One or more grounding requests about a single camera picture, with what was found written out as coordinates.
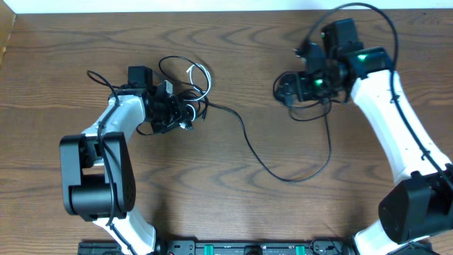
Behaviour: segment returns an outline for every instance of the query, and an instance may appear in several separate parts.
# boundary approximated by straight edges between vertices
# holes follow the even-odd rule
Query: white background
[[[354,0],[4,0],[20,13],[331,9]],[[453,0],[364,0],[381,9],[453,8]]]

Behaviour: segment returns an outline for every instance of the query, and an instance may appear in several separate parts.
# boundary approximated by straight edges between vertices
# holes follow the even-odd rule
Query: green indicator light
[[[362,54],[362,55],[358,55],[357,57],[359,58],[360,61],[364,61],[367,58],[367,55]]]
[[[317,86],[320,86],[320,85],[322,85],[323,80],[322,80],[322,79],[317,79],[317,80],[314,81],[314,83],[315,83]]]

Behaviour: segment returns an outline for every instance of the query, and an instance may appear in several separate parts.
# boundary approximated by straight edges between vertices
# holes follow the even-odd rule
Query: white cable
[[[193,105],[191,105],[191,104],[189,104],[189,103],[186,104],[185,106],[190,106],[190,107],[192,108],[192,110],[193,110],[193,118],[192,118],[192,121],[194,121],[195,118],[197,117],[197,111],[195,110],[195,107],[193,107]]]
[[[190,83],[191,83],[191,84],[194,84],[194,83],[193,83],[193,80],[192,80],[192,70],[193,70],[193,67],[194,67],[194,66],[195,66],[194,64],[191,65],[191,66],[189,67],[189,69],[187,69],[187,71],[186,71],[186,73],[189,74],[189,78],[190,78]],[[211,74],[210,74],[210,72],[207,71],[207,69],[205,68],[205,66],[203,66],[202,64],[198,64],[198,63],[197,63],[197,66],[198,66],[199,68],[201,68],[201,69],[205,72],[205,74],[206,74],[206,77],[207,77],[207,90],[206,90],[206,91],[199,91],[197,88],[194,87],[194,89],[195,89],[196,91],[198,91],[198,93],[202,94],[202,96],[199,97],[199,98],[191,99],[191,100],[187,100],[187,101],[199,101],[201,98],[204,98],[204,97],[210,92],[210,90],[211,90],[212,80],[211,80]]]

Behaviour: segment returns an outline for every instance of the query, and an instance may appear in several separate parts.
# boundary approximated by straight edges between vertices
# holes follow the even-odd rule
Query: wood grain
[[[166,55],[206,63],[210,100],[237,110],[261,159],[283,176],[307,176],[327,157],[323,123],[295,123],[271,96],[273,79],[302,68],[297,46],[321,11],[21,15],[0,71],[0,253],[75,254],[82,239],[110,239],[62,206],[59,140],[80,133],[103,111],[127,67],[157,69]],[[389,11],[400,34],[398,70],[406,94],[436,144],[453,156],[453,12]],[[368,47],[391,34],[369,11],[355,17]],[[166,68],[187,79],[186,63]],[[136,206],[165,237],[298,240],[345,237],[377,219],[392,189],[391,171],[360,109],[329,115],[333,158],[315,179],[285,184],[269,176],[246,146],[234,116],[209,109],[195,131],[134,136],[129,151]],[[453,253],[453,234],[432,238]]]

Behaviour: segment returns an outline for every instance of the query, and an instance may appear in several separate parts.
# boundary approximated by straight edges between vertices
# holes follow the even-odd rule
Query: wooden table
[[[210,100],[241,114],[261,159],[282,176],[313,173],[327,156],[323,122],[290,120],[271,86],[279,73],[303,68],[292,48],[322,13],[20,15],[0,71],[0,253],[75,254],[81,240],[110,239],[62,205],[59,140],[91,125],[109,95],[88,79],[87,69],[123,84],[128,66],[157,69],[167,55],[204,62],[214,79]],[[453,12],[388,13],[399,32],[398,71],[408,98],[437,146],[453,157]],[[389,27],[378,15],[344,11],[329,21],[351,16],[367,47],[392,53]],[[188,78],[184,62],[166,68]],[[135,135],[129,143],[135,206],[165,237],[354,234],[377,219],[378,203],[394,187],[391,171],[358,107],[336,105],[328,119],[330,165],[294,185],[263,170],[237,119],[221,110],[209,109],[192,132]],[[431,241],[437,252],[453,253],[453,232]]]

